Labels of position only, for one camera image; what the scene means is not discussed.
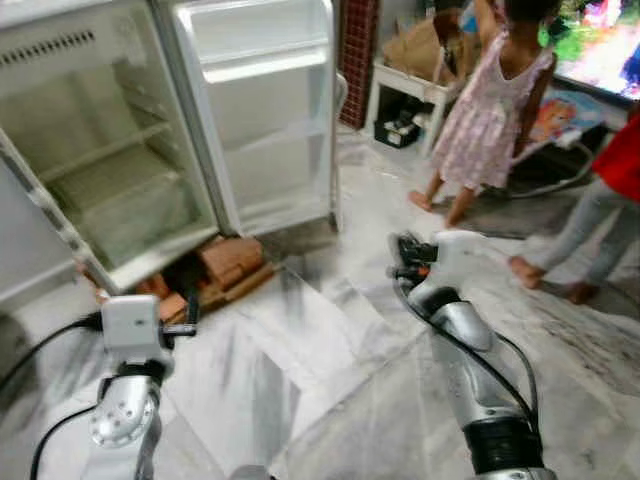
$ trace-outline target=refrigerator vent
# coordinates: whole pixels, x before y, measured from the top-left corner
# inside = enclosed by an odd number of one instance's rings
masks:
[[[84,47],[93,42],[95,42],[95,35],[92,30],[80,30],[61,33],[31,45],[24,45],[10,50],[0,50],[0,68],[20,65],[47,55]]]

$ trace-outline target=red brick wall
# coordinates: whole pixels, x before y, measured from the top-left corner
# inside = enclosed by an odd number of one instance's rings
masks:
[[[376,53],[379,0],[342,1],[340,70],[349,84],[349,95],[340,120],[360,129],[369,100],[371,65]]]

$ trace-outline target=person's leg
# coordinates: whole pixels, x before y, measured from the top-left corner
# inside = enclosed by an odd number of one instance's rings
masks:
[[[416,192],[414,190],[409,193],[409,200],[420,208],[430,212],[433,208],[433,198],[436,196],[442,185],[444,185],[444,180],[442,180],[440,172],[437,171],[433,174],[433,177],[429,182],[427,192],[422,195],[420,192]]]
[[[462,187],[460,189],[460,193],[456,197],[455,202],[453,202],[453,206],[451,210],[449,210],[449,215],[447,215],[446,220],[446,228],[451,228],[458,224],[464,213],[467,211],[469,206],[473,203],[476,198],[476,191],[472,188]]]
[[[533,264],[522,256],[509,260],[509,265],[527,288],[537,288],[545,273],[564,262],[594,232],[596,227],[621,205],[620,195],[601,179],[593,182],[580,199],[569,221],[552,247]]]
[[[569,300],[575,304],[588,302],[598,293],[611,272],[635,240],[640,227],[640,206],[628,200],[618,214],[609,233],[600,243],[600,249],[584,280],[573,286]]]

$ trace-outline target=gray pants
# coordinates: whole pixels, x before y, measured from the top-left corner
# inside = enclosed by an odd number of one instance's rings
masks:
[[[591,285],[602,285],[640,231],[640,203],[613,191],[600,178],[580,199],[550,251],[536,262],[538,267],[548,271],[564,262],[614,211],[618,211],[615,223],[584,278]]]

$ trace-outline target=bare foot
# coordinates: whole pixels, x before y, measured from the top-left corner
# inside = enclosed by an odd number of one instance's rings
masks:
[[[427,212],[433,210],[433,204],[427,200],[427,196],[416,190],[409,192],[409,201]]]
[[[516,256],[509,259],[511,271],[520,279],[522,284],[532,290],[540,286],[542,277],[547,273],[541,268],[531,265],[523,257]]]
[[[464,214],[463,215],[459,215],[458,217],[451,217],[448,216],[445,221],[444,221],[444,228],[447,230],[454,230],[454,229],[461,229],[463,230],[461,227],[458,226],[458,224],[464,220]]]
[[[578,282],[573,287],[571,287],[567,298],[571,303],[575,305],[582,305],[595,297],[599,291],[600,287],[597,287],[596,285],[590,285],[585,282]]]

